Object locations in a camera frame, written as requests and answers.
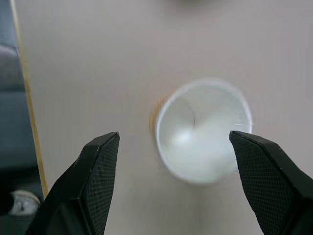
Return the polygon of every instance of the beige table surface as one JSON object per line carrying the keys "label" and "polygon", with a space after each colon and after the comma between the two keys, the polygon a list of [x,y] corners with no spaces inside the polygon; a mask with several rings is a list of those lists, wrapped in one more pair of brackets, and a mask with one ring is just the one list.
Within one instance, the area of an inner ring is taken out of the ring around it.
{"label": "beige table surface", "polygon": [[254,133],[279,143],[313,177],[312,0],[16,6],[48,187],[85,143],[120,132],[107,235],[262,234],[238,174],[195,188],[159,160],[149,111],[200,77],[238,86],[251,105]]}

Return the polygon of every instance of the white paper cup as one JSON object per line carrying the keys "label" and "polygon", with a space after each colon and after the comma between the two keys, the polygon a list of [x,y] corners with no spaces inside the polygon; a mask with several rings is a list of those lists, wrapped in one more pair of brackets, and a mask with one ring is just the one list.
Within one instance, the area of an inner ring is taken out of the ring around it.
{"label": "white paper cup", "polygon": [[243,94],[228,82],[204,78],[162,99],[149,126],[168,170],[192,184],[209,184],[237,170],[231,130],[252,132]]}

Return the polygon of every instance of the paper cup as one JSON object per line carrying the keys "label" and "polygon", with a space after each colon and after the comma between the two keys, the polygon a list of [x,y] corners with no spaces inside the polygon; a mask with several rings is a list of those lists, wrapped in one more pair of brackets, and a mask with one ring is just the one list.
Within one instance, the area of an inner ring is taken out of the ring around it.
{"label": "paper cup", "polygon": [[204,78],[157,103],[149,126],[168,170],[192,184],[209,184],[237,170],[231,130],[252,132],[243,94],[228,82]]}

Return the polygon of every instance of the gray floor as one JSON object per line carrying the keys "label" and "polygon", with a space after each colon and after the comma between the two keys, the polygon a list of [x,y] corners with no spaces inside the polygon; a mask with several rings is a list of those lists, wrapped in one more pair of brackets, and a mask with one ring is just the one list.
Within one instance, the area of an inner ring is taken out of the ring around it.
{"label": "gray floor", "polygon": [[[43,200],[9,0],[0,0],[1,190],[26,189]],[[0,217],[3,234],[24,234],[32,217]]]}

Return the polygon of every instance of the cup rim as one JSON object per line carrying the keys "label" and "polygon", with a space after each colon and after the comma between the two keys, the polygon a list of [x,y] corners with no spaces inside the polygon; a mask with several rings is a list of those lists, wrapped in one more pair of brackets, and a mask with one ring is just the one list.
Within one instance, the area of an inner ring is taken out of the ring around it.
{"label": "cup rim", "polygon": [[216,78],[216,77],[205,77],[205,78],[200,78],[194,81],[191,81],[180,88],[178,88],[163,104],[161,107],[160,111],[158,112],[156,122],[155,122],[155,139],[156,139],[156,145],[157,145],[157,150],[159,155],[161,156],[161,159],[164,163],[164,165],[167,167],[167,169],[177,178],[191,183],[191,184],[196,184],[196,185],[205,185],[207,183],[200,183],[197,181],[192,181],[189,180],[188,177],[186,177],[186,174],[177,172],[173,169],[172,165],[169,164],[167,157],[165,157],[161,144],[160,144],[160,124],[163,120],[163,117],[166,113],[166,111],[169,109],[169,107],[173,104],[173,102],[179,98],[180,96],[186,94],[188,91],[196,89],[198,87],[203,87],[203,86],[209,86],[209,87],[217,87],[220,88],[226,92],[229,92],[232,94],[242,105],[243,110],[245,111],[245,114],[247,116],[248,122],[250,123],[249,126],[249,133],[252,133],[252,114],[251,110],[249,107],[249,104],[244,96],[244,94],[234,85],[229,83],[228,81],[221,79],[221,78]]}

